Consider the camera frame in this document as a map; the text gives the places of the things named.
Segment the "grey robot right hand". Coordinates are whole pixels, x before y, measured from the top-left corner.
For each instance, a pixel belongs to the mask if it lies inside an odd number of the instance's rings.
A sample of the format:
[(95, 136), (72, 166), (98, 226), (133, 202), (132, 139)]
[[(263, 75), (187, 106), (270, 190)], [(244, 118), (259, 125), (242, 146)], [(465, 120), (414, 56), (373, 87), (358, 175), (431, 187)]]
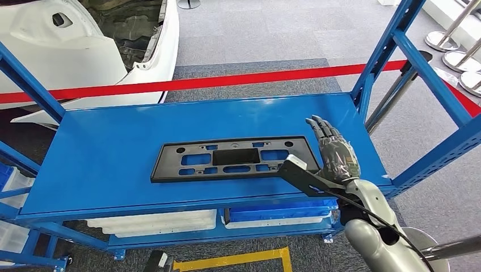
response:
[(360, 165), (351, 144), (328, 121), (312, 115), (305, 119), (318, 141), (323, 167), (318, 175), (337, 184), (360, 178)]

